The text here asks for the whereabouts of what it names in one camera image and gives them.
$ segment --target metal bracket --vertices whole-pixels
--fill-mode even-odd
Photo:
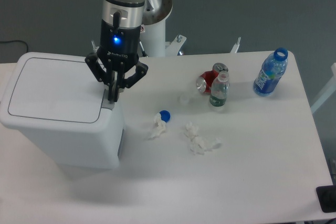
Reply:
[[[166,42],[166,56],[179,55],[181,47],[186,42],[187,38],[182,35],[177,35],[172,42]]]

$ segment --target black object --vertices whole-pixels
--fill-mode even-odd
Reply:
[[[316,193],[323,212],[336,212],[336,186],[319,186]]]
[[[85,58],[93,75],[109,87],[108,100],[117,102],[119,89],[130,88],[147,73],[148,66],[139,62],[140,28],[120,28],[121,14],[113,14],[113,25],[101,21],[100,46],[97,53]],[[101,60],[106,71],[100,66]],[[125,73],[135,66],[135,74],[125,79]]]
[[[336,220],[336,218],[333,218],[333,219],[331,219],[331,220],[328,220],[325,224],[330,224],[330,223],[332,223],[334,220]]]
[[[14,43],[14,42],[19,42],[19,43],[25,44],[26,45],[26,53],[28,52],[28,50],[29,50],[28,44],[27,44],[27,42],[25,42],[23,40],[19,40],[19,39],[16,39],[16,40],[4,40],[4,41],[0,41],[0,44],[7,44],[7,43]]]

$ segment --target cable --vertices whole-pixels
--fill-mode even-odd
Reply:
[[[332,223],[334,220],[336,220],[336,218],[333,218],[333,219],[331,219],[331,220],[328,220],[325,224],[330,224],[330,223]]]
[[[13,43],[13,42],[19,42],[19,43],[25,44],[26,45],[26,52],[28,52],[28,50],[29,50],[28,44],[27,44],[27,42],[25,42],[23,40],[19,40],[19,39],[16,39],[16,40],[3,40],[3,41],[0,40],[0,44]]]

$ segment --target white table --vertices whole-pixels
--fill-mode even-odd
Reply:
[[[270,52],[142,59],[147,76],[120,95],[127,131],[120,167],[58,166],[19,132],[0,125],[0,223],[274,223],[329,219],[315,188],[331,178],[292,53],[274,94],[252,83]],[[207,96],[179,96],[215,62],[229,68],[223,113]],[[0,81],[14,64],[0,65]],[[167,133],[148,140],[169,110]],[[193,155],[187,122],[223,146]]]

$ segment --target plastic bottle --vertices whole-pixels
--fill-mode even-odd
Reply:
[[[257,95],[266,97],[273,93],[286,71],[287,57],[288,51],[285,48],[278,48],[266,58],[253,84],[253,89]]]
[[[229,73],[221,71],[211,85],[210,105],[215,110],[222,110],[229,91]]]

